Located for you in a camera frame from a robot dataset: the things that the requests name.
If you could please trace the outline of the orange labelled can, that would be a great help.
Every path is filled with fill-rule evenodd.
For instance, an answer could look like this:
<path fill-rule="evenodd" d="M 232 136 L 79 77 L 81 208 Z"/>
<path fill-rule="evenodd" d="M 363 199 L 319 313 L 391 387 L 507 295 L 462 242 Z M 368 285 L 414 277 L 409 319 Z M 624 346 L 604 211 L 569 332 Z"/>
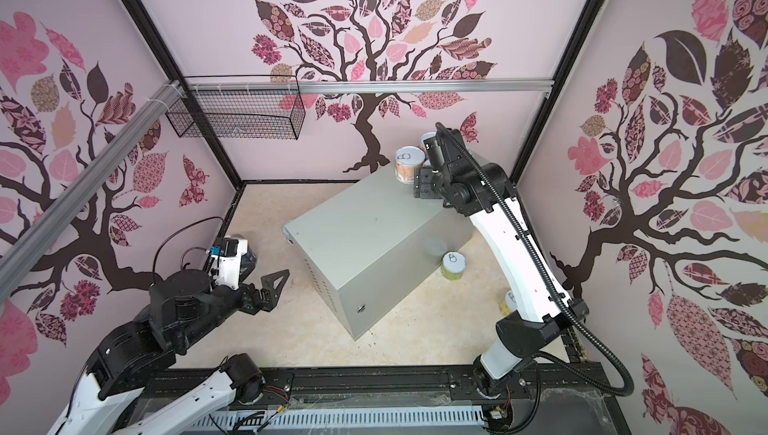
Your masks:
<path fill-rule="evenodd" d="M 403 184 L 413 184 L 425 160 L 420 147 L 404 146 L 395 152 L 395 176 Z"/>

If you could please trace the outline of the pink labelled can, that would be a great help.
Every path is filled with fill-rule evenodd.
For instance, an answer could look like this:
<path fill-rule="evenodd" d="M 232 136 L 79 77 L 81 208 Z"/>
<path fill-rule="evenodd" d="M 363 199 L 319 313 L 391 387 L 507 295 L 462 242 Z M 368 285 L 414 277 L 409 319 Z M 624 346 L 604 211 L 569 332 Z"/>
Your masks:
<path fill-rule="evenodd" d="M 425 149 L 425 148 L 426 148 L 426 142 L 427 142 L 429 139 L 432 139 L 432 138 L 434 138 L 436 135 L 437 135 L 437 132 L 436 132 L 436 131 L 429 131 L 429 132 L 426 132 L 426 133 L 424 133 L 424 134 L 423 134 L 423 135 L 420 137 L 420 146 L 421 146 L 421 148 L 422 148 L 422 149 Z"/>

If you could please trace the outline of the green labelled can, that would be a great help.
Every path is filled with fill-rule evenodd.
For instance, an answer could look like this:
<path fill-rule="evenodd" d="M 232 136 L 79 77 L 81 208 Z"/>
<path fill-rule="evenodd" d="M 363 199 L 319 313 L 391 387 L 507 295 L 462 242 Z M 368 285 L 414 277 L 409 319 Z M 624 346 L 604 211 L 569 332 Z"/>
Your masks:
<path fill-rule="evenodd" d="M 452 251 L 443 255 L 440 272 L 445 279 L 456 281 L 462 278 L 466 266 L 466 258 L 461 253 Z"/>

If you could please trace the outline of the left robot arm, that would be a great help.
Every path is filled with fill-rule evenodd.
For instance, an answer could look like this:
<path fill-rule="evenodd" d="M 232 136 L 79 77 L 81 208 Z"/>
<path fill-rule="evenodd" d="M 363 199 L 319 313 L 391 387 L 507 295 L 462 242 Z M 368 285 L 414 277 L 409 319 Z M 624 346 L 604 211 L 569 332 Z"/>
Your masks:
<path fill-rule="evenodd" d="M 112 330 L 91 353 L 52 434 L 108 434 L 147 384 L 173 366 L 231 315 L 270 312 L 290 276 L 281 270 L 236 288 L 216 285 L 202 270 L 185 269 L 154 283 L 149 304 Z M 287 403 L 246 354 L 226 358 L 199 385 L 148 418 L 124 428 L 129 434 L 180 434 L 198 419 L 233 402 L 253 404 L 266 395 Z"/>

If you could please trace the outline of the yellow labelled can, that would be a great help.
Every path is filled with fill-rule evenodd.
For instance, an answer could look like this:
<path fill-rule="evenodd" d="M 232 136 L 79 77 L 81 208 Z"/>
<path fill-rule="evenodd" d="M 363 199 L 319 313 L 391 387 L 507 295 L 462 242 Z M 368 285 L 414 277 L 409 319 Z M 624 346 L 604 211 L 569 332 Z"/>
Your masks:
<path fill-rule="evenodd" d="M 510 315 L 511 313 L 515 312 L 516 310 L 517 310 L 517 304 L 516 304 L 515 297 L 514 297 L 512 291 L 509 290 L 505 294 L 505 296 L 504 296 L 504 298 L 503 298 L 503 300 L 502 300 L 502 302 L 500 304 L 500 311 L 503 314 L 503 316 L 506 317 L 506 316 Z"/>

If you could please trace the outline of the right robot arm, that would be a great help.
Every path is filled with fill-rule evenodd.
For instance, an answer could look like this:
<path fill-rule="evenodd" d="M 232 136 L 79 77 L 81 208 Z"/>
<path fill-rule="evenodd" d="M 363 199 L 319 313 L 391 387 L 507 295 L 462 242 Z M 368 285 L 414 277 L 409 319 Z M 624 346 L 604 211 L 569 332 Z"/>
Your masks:
<path fill-rule="evenodd" d="M 586 327 L 586 302 L 572 296 L 547 264 L 528 228 L 518 191 L 502 167 L 480 162 L 460 131 L 443 124 L 437 124 L 435 135 L 424 145 L 429 174 L 418 177 L 417 195 L 439 199 L 472 222 L 492 250 L 515 303 L 510 314 L 497 322 L 493 344 L 475 362 L 484 389 L 491 391 L 504 378 L 543 359 L 606 394 L 633 394 L 635 383 L 629 370 Z M 606 358 L 619 374 L 620 385 L 601 382 L 546 352 L 546 346 L 569 329 L 577 330 Z"/>

